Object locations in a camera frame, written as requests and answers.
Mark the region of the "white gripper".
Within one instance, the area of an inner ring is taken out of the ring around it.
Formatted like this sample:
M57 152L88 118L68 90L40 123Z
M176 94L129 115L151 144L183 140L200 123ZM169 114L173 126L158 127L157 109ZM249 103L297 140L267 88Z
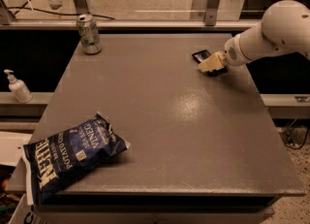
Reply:
M224 53L217 51L207 57L202 63L199 64L199 69L203 72L212 72L223 69L227 63L230 66L241 66L250 62L250 60L243 54L240 46L241 35L237 34L228 39L224 45Z

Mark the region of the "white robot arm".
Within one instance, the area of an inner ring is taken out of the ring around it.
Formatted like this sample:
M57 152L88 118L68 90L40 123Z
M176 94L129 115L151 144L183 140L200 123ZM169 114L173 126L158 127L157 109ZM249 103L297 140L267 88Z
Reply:
M310 58L310 10L294 0L271 5L261 21L227 40L199 64L202 73L241 66L264 57L298 52Z

